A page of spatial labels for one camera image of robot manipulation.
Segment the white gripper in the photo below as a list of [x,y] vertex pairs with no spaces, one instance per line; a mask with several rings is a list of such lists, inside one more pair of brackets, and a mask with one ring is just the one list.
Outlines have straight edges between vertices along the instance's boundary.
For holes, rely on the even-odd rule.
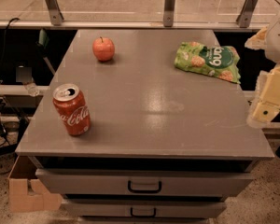
[[[248,49],[265,49],[267,59],[280,63],[280,11],[269,26],[261,28],[245,42]],[[280,113],[280,64],[270,72],[259,73],[255,97],[246,119],[253,128],[264,128]]]

